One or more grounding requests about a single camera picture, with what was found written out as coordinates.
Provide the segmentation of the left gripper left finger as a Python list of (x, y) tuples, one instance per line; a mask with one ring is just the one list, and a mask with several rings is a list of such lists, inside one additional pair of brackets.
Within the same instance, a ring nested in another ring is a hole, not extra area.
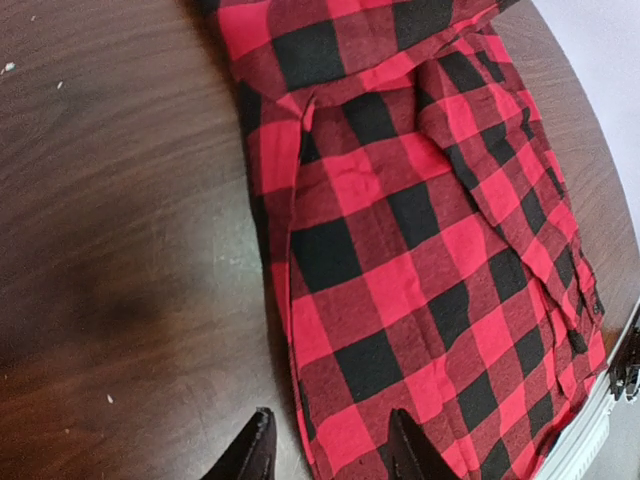
[(202, 480), (273, 480), (275, 464), (275, 416), (259, 407)]

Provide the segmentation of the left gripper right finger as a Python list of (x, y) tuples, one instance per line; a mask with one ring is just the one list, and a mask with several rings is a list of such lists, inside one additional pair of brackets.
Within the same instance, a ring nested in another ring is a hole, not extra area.
[(390, 479), (460, 479), (405, 409), (390, 413), (387, 447)]

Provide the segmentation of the red black plaid shirt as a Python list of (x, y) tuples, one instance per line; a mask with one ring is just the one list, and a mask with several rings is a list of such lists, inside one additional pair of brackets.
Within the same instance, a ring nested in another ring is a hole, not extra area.
[(402, 409), (462, 479), (530, 479), (606, 355), (504, 1), (204, 1), (317, 479), (385, 479)]

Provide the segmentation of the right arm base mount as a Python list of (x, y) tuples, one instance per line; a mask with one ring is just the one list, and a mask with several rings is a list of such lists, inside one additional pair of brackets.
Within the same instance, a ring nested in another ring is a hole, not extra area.
[(610, 390), (615, 401), (634, 403), (639, 397), (639, 324), (627, 331), (609, 370)]

